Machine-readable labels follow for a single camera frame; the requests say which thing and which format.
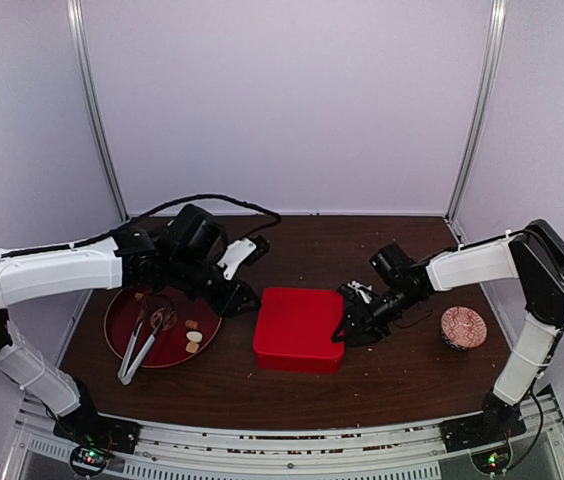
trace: round red plate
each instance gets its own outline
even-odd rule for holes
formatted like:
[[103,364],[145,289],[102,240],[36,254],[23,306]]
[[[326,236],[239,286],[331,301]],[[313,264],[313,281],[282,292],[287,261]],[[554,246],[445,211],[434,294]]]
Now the round red plate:
[[479,347],[486,340],[486,333],[486,323],[475,310],[452,307],[442,315],[442,338],[453,348]]
[[[104,317],[104,336],[109,347],[120,360],[124,356],[140,312],[140,304],[135,299],[137,293],[148,294],[150,290],[148,288],[122,290],[113,299]],[[196,356],[213,340],[222,323],[222,319],[203,300],[191,302],[186,295],[173,288],[166,288],[162,291],[162,295],[168,296],[173,302],[177,320],[174,326],[165,328],[156,337],[153,348],[142,362],[142,368],[171,367]],[[193,354],[185,350],[189,343],[186,334],[190,331],[184,325],[187,320],[198,322],[198,331],[203,336],[200,348]],[[152,331],[151,322],[147,319],[138,335],[132,359]]]

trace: patterned bowl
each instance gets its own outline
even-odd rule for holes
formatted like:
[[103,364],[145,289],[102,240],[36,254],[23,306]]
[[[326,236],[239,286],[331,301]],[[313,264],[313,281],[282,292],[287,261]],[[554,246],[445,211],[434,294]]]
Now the patterned bowl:
[[479,347],[486,340],[486,323],[470,308],[452,307],[442,315],[442,340],[458,352]]

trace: red box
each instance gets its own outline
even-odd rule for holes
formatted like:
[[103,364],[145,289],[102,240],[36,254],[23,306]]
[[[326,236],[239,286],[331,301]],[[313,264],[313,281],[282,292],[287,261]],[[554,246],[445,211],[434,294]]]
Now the red box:
[[335,373],[344,343],[331,335],[342,320],[344,300],[331,290],[267,288],[255,327],[258,367],[305,373]]

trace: metal tongs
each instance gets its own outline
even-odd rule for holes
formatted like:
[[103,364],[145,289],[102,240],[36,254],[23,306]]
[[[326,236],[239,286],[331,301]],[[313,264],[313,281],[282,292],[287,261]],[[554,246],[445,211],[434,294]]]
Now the metal tongs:
[[[139,300],[140,295],[142,294],[136,295],[136,299]],[[122,382],[123,385],[128,385],[129,383],[131,383],[131,380],[133,379],[133,375],[135,375],[135,372],[137,371],[137,369],[140,367],[140,365],[148,355],[149,351],[151,350],[151,347],[155,343],[156,337],[164,329],[168,320],[175,315],[175,307],[173,306],[173,302],[171,302],[171,299],[169,299],[168,297],[164,297],[166,299],[166,301],[164,302],[164,306],[154,309],[154,311],[149,316],[148,313],[150,311],[151,298],[155,298],[155,297],[152,297],[151,295],[141,296],[142,303],[140,304],[140,313],[138,313],[138,318],[135,323],[135,328],[133,329],[133,333],[131,334],[131,338],[129,339],[129,343],[126,347],[126,351],[124,352],[122,365],[120,365],[120,370],[118,370],[118,378],[120,379],[120,382]],[[131,363],[131,366],[129,367],[129,363],[131,362],[131,357],[133,355],[133,352],[135,351],[135,344],[138,340],[138,336],[140,335],[140,332],[142,331],[142,328],[144,327],[144,322],[147,319],[147,316],[149,318],[149,321],[152,320],[154,317],[156,317],[154,322],[153,332],[151,333],[149,338],[147,338],[144,345],[142,345],[142,348],[140,349],[137,356],[135,357],[135,360],[133,360],[133,363]]]

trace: wooden table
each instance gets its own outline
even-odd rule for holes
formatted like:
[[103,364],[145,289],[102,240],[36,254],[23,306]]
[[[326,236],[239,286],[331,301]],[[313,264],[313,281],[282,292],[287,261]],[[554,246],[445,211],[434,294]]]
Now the wooden table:
[[[238,238],[261,217],[223,222]],[[152,226],[164,220],[152,220]],[[264,232],[271,252],[239,276],[257,292],[268,286],[335,289],[359,280],[383,285],[368,264],[395,239],[416,260],[454,245],[444,221],[422,217],[287,217]],[[211,345],[191,361],[165,370],[141,370],[129,386],[116,377],[120,360],[109,350],[102,324],[114,291],[95,292],[62,368],[89,387],[102,412],[185,425],[249,429],[373,426],[479,410],[504,367],[509,349],[478,286],[433,296],[399,324],[410,329],[371,347],[347,350],[335,375],[259,370],[252,350],[257,314],[226,320]],[[485,319],[480,348],[458,353],[440,339],[440,316],[464,305]]]

